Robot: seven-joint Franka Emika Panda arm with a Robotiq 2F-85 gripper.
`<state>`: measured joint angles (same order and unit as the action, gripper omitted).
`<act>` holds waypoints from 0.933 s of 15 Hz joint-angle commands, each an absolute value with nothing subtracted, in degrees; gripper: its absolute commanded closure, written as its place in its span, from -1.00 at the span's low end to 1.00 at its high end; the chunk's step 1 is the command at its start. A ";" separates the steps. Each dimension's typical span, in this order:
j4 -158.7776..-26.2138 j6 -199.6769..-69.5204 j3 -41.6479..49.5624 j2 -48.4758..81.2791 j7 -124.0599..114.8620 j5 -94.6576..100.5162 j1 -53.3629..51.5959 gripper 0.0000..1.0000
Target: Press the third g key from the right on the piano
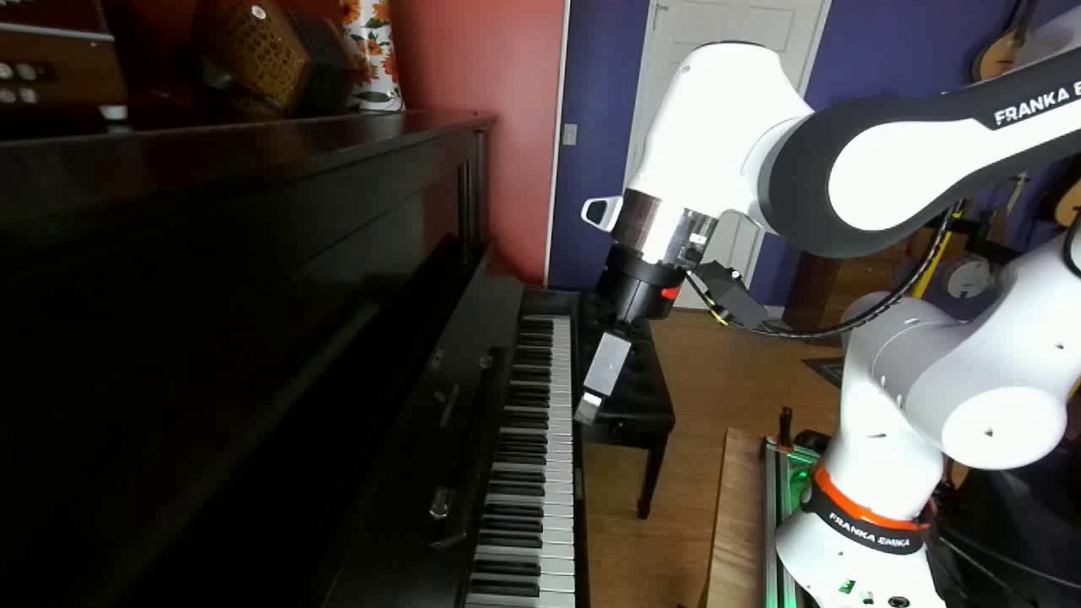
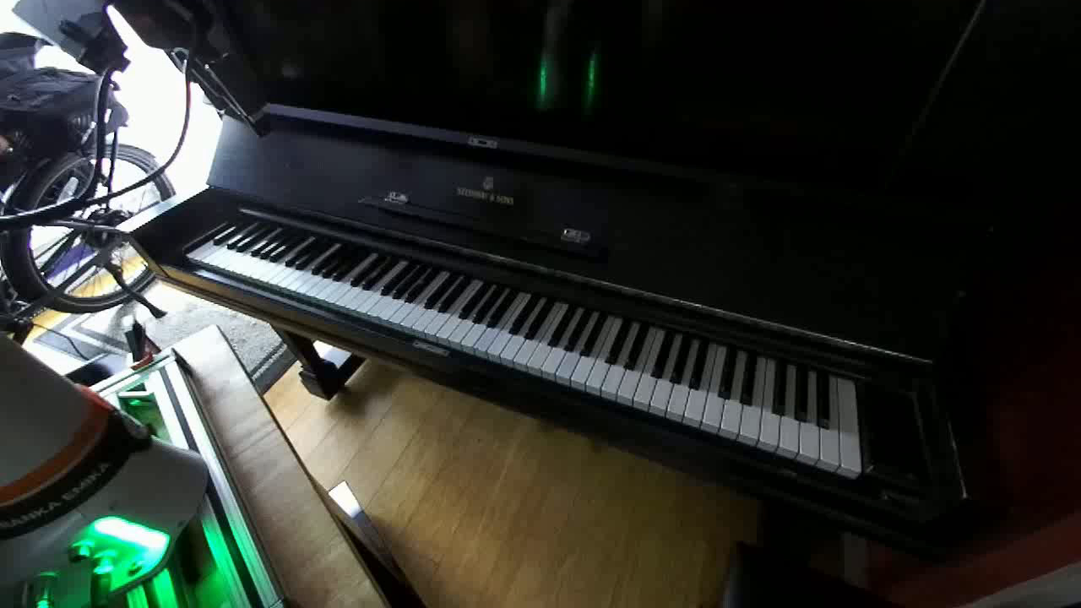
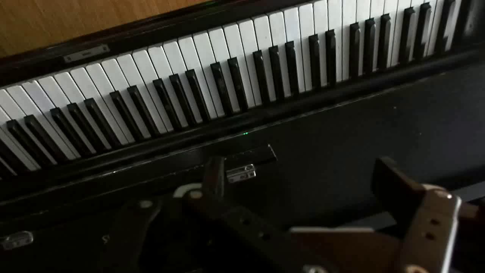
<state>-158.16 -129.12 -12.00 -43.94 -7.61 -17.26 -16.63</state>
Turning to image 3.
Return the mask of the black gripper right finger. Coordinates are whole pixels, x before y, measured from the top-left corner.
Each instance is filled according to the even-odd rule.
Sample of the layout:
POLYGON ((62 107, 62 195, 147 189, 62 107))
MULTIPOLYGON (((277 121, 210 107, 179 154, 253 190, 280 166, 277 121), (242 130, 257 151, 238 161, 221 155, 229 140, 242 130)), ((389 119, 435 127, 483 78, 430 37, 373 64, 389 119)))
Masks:
POLYGON ((392 268, 398 273, 448 273, 462 201, 426 189, 389 158, 376 161, 371 192, 404 231, 392 268))

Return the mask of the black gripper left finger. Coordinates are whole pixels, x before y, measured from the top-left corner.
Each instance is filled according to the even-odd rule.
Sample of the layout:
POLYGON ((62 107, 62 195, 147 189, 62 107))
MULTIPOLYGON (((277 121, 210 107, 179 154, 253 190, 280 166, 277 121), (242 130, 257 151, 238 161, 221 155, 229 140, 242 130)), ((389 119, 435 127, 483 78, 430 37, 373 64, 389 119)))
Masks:
POLYGON ((186 205, 203 219, 217 219, 226 210, 226 160, 210 158, 204 166, 201 187, 186 195, 186 205))

